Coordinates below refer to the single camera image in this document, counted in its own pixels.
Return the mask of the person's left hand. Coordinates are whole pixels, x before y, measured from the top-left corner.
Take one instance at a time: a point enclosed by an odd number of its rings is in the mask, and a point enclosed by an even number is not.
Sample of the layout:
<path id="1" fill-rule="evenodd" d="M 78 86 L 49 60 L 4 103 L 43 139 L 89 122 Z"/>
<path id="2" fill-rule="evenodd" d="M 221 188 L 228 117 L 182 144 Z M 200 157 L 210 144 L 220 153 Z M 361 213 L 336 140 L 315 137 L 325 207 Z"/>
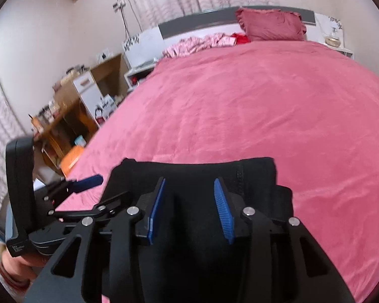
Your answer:
<path id="1" fill-rule="evenodd" d="M 0 241 L 0 302 L 23 302 L 37 278 L 35 269 L 44 267 L 47 262 L 48 257 L 36 252 L 12 257 Z"/>

